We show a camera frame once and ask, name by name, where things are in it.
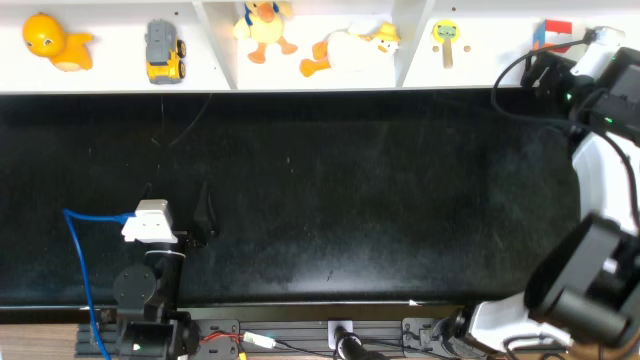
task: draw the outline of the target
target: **orange duck toy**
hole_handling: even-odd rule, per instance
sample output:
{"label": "orange duck toy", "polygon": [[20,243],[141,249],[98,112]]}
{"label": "orange duck toy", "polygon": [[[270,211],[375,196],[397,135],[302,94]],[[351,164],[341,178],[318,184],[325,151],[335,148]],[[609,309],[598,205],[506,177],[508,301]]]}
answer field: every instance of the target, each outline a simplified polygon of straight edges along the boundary
{"label": "orange duck toy", "polygon": [[89,70],[93,66],[84,45],[93,40],[91,34],[67,34],[62,25],[47,14],[36,14],[22,29],[27,48],[36,56],[46,57],[62,71]]}

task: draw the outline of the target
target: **toy truck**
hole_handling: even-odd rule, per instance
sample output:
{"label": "toy truck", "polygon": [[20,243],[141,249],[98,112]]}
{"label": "toy truck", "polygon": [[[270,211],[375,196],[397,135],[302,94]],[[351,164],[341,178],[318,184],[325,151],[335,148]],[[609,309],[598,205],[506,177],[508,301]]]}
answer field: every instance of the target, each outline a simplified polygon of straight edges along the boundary
{"label": "toy truck", "polygon": [[182,58],[187,46],[178,39],[176,27],[165,20],[153,20],[144,36],[147,42],[147,75],[152,84],[177,84],[187,74]]}

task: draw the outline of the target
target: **black wheel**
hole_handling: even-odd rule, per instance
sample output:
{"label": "black wheel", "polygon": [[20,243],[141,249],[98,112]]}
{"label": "black wheel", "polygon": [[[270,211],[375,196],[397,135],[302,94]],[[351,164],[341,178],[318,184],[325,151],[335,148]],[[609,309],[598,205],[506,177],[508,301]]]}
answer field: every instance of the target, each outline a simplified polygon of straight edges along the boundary
{"label": "black wheel", "polygon": [[187,76],[187,67],[184,66],[182,60],[178,63],[178,70],[180,71],[180,79],[184,79],[184,77]]}
{"label": "black wheel", "polygon": [[178,40],[178,43],[176,45],[178,47],[178,56],[180,56],[181,58],[187,56],[187,45],[184,43],[184,41]]}

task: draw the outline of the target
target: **yellow hat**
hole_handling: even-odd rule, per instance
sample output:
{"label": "yellow hat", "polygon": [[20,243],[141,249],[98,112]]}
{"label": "yellow hat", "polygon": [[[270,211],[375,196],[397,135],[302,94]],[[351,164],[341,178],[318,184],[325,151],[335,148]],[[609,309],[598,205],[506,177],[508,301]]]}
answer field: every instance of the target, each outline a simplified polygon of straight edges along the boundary
{"label": "yellow hat", "polygon": [[396,31],[396,26],[388,22],[382,24],[380,30],[378,30],[377,33],[373,34],[373,37],[386,41],[400,41],[400,38],[398,37],[398,33]]}

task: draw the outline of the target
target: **white plush duck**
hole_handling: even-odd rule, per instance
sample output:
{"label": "white plush duck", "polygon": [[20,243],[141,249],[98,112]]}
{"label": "white plush duck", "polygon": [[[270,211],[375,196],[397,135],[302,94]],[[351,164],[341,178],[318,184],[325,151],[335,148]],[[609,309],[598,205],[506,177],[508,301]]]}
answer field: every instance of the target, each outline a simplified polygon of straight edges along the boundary
{"label": "white plush duck", "polygon": [[336,31],[327,41],[313,46],[313,58],[302,60],[300,72],[310,77],[316,71],[337,69],[364,71],[388,62],[398,50],[400,38],[396,27],[385,22],[377,33],[357,35],[351,31]]}

